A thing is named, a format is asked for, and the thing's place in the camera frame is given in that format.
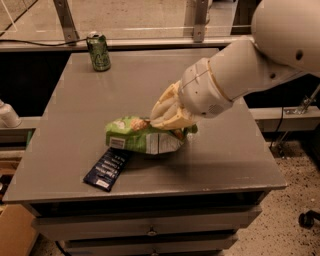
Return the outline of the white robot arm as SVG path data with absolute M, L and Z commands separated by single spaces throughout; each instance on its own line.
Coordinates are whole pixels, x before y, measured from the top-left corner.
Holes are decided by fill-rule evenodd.
M 320 73 L 320 0 L 261 0 L 242 36 L 189 66 L 161 95 L 151 125 L 172 130 L 214 118 L 238 98 Z

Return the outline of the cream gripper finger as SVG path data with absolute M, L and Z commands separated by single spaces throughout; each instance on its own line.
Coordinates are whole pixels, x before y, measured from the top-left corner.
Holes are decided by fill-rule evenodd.
M 161 130 L 175 130 L 191 127 L 201 120 L 200 116 L 188 111 L 179 98 L 181 82 L 171 84 L 158 99 L 150 114 L 152 127 Z

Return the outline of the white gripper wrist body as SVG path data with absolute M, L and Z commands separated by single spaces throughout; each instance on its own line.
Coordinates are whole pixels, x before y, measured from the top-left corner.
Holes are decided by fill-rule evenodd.
M 215 81 L 208 58 L 202 58 L 186 69 L 178 95 L 185 109 L 202 118 L 214 118 L 233 106 Z

